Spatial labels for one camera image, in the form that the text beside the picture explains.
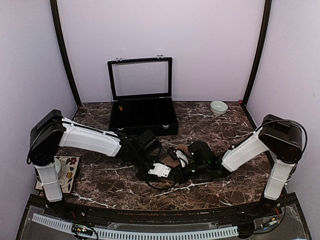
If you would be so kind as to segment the tan brown sock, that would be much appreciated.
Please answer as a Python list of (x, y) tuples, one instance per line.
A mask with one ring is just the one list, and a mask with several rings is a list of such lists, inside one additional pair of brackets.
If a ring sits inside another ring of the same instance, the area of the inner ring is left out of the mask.
[(173, 148), (175, 152), (178, 153), (179, 158), (175, 158), (173, 159), (169, 154), (162, 159), (160, 162), (176, 168), (176, 167), (185, 167), (185, 165), (189, 162), (189, 160), (187, 159), (187, 155), (189, 155), (189, 151), (188, 151), (188, 147), (184, 144), (179, 144), (178, 146)]

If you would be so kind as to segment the black display case glass lid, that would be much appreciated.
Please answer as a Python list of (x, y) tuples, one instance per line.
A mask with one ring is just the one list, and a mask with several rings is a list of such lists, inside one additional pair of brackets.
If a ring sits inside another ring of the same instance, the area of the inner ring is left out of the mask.
[(112, 60), (107, 68), (112, 94), (109, 131), (127, 135), (147, 130), (156, 136), (178, 134), (172, 99), (172, 57)]

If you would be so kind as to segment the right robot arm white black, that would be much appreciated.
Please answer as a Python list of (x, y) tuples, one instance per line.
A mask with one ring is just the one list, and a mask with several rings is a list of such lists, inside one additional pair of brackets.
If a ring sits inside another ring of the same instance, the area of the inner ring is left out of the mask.
[(268, 114), (262, 124), (240, 143), (231, 145), (216, 156), (209, 145), (196, 141), (188, 146), (192, 162), (176, 170), (178, 183), (190, 178), (210, 175), (213, 179), (225, 178), (242, 165), (264, 152), (273, 153), (276, 160), (264, 188), (264, 199), (255, 205), (255, 213), (266, 217), (275, 208), (283, 187), (289, 181), (308, 142), (306, 129), (298, 122)]

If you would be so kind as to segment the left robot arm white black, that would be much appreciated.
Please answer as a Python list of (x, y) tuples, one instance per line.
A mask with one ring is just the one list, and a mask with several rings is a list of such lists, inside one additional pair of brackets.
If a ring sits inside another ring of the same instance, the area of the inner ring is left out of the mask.
[(63, 201), (62, 188), (55, 167), (58, 148), (77, 148), (97, 152), (130, 162), (138, 168), (140, 178), (149, 183), (154, 177), (178, 182), (176, 170), (158, 161), (151, 153), (161, 149), (157, 137), (147, 130), (139, 136), (119, 131), (104, 131), (74, 122), (62, 116), (58, 109), (50, 111), (30, 132), (27, 163), (33, 164), (40, 178), (51, 210), (60, 218), (67, 218), (70, 206)]

